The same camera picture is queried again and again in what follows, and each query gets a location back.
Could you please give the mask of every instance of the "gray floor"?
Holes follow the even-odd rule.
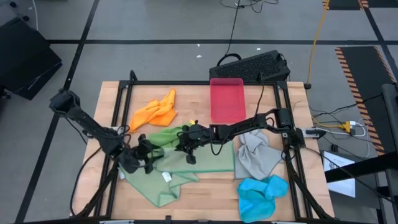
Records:
[[[31,1],[19,2],[31,7]],[[225,0],[225,4],[234,2]],[[46,39],[79,39],[92,3],[93,0],[36,0],[39,32]],[[35,18],[33,10],[28,12]],[[398,40],[398,9],[371,12],[384,38]],[[321,14],[322,2],[314,0],[280,0],[276,6],[265,4],[261,14],[245,8],[239,11],[234,38],[311,40]],[[233,9],[216,0],[101,0],[88,39],[228,39],[233,16]],[[35,21],[32,19],[29,24],[34,27]],[[320,39],[377,40],[363,11],[328,11]],[[308,100],[316,110],[330,111],[354,103],[335,47],[318,45],[315,52],[313,88]],[[0,173],[0,223],[12,223],[16,218],[51,122],[49,99],[63,86],[77,45],[53,44],[51,48],[63,60],[63,66],[42,91],[32,101],[13,96],[12,100],[1,102],[0,169],[8,172]],[[88,44],[81,54],[71,90],[80,96],[83,109],[92,115],[102,81],[126,79],[131,69],[140,80],[207,80],[208,69],[216,65],[226,48],[226,44]],[[291,80],[305,81],[311,45],[239,44],[232,45],[230,52],[248,57],[274,49],[288,60]],[[389,49],[398,60],[398,46]],[[357,108],[351,108],[337,118],[357,121],[360,115]],[[359,156],[367,154],[363,141],[337,141],[331,136],[328,139]],[[319,145],[321,149],[330,147],[324,140]],[[70,194],[84,150],[75,130],[61,120],[26,221],[69,215]],[[371,155],[376,155],[372,146]],[[346,205],[341,197],[332,196],[332,201],[336,216],[342,220],[377,222],[374,210]]]

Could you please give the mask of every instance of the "wooden tabletop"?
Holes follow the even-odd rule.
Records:
[[[113,109],[118,82],[103,82],[98,98],[94,119],[102,126],[111,126]],[[312,127],[312,120],[308,108],[303,83],[290,82],[289,96],[294,108],[294,122],[298,128]],[[135,110],[144,107],[150,100],[161,100],[173,88],[176,90],[175,110],[177,116],[170,127],[186,124],[190,119],[197,119],[203,126],[211,124],[210,119],[210,87],[206,85],[134,85],[129,109],[128,123]],[[282,105],[284,105],[283,93],[280,91]],[[256,105],[261,93],[261,86],[244,86],[246,102],[246,118],[254,115]],[[121,122],[124,102],[121,104],[118,121]],[[275,98],[272,87],[266,86],[259,107],[259,113],[264,113],[275,108]],[[137,144],[138,136],[142,133],[150,134],[159,132],[163,127],[145,124],[132,135],[131,145]],[[273,134],[267,130],[270,146],[274,149],[282,149],[280,134]],[[307,147],[318,150],[317,141],[305,139]],[[85,159],[99,148],[97,140],[90,139],[86,148]],[[330,195],[323,172],[322,161],[319,155],[308,150],[301,150],[307,187],[317,202],[331,216],[334,217]],[[103,167],[104,153],[100,152],[81,173],[76,189],[73,208],[79,212],[93,196],[98,188],[101,170]],[[272,171],[279,177],[288,181],[286,166],[278,164]],[[234,180],[233,172],[215,172],[197,174],[199,182],[184,184],[181,186],[180,199],[164,207],[156,208],[144,198],[133,186],[125,180],[118,179],[113,205],[113,219],[135,220],[164,220],[166,215],[171,215],[173,220],[240,220],[238,211],[238,194],[236,188],[240,180]],[[302,194],[297,188],[300,213],[305,217]],[[104,194],[101,214],[105,214],[105,206],[108,201],[108,192]],[[277,198],[276,210],[269,220],[294,220],[292,198],[289,193],[283,198]]]

